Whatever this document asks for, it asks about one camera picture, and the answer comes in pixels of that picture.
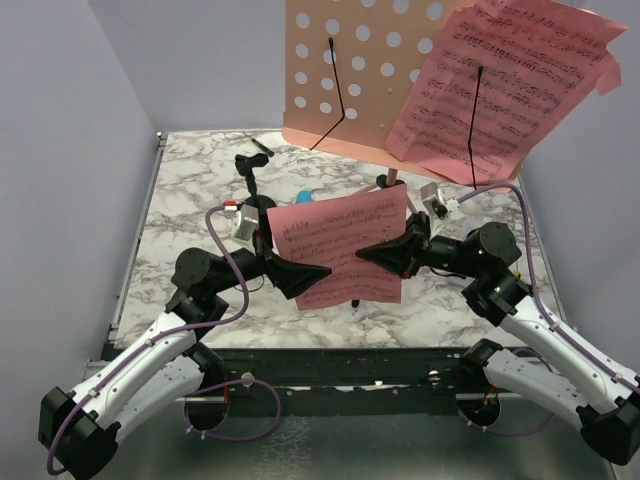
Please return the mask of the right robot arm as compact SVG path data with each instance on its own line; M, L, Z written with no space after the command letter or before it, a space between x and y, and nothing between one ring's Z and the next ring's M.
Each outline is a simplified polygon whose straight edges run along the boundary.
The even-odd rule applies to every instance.
M358 250L359 258L401 278L422 267L471 278L462 291L480 318L531 347L553 366L528 364L494 342L482 340L459 367L461 383L517 393L574 426L604 459L626 465L639 450L639 376L614 361L551 313L532 285L510 269L521 251L509 227L489 222L465 239L430 232L425 214L414 214L400 237Z

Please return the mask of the pink sheet music pages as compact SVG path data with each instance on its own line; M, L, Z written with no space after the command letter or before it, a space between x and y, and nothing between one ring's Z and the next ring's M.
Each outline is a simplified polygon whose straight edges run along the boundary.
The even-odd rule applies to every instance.
M332 274L296 298L300 310L333 307L353 300L399 303L401 279L356 252L405 232L404 184L331 200L268 210L279 256L325 266Z

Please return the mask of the pink sheet music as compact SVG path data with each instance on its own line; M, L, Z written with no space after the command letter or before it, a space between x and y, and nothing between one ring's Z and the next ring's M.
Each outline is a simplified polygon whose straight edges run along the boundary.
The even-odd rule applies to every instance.
M621 84L608 45L627 26L556 1L478 1L454 11L385 145L462 185L511 179L592 91Z

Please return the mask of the pink music stand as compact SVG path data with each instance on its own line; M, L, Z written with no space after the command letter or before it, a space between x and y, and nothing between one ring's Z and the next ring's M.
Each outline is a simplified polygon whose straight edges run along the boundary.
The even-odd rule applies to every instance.
M291 144L431 176L385 140L448 18L465 1L288 1L283 136Z

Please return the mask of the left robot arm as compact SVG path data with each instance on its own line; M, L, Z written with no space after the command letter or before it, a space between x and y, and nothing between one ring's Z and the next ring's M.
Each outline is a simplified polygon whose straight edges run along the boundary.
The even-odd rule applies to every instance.
M150 327L105 368L69 391L52 388L41 400L38 440L47 449L51 476L91 479L115 455L119 443L161 407L179 397L214 392L221 366L202 337L247 311L227 316L220 293L268 277L286 298L295 298L330 276L331 268L292 262L269 246L213 254L183 251L171 278L176 290Z

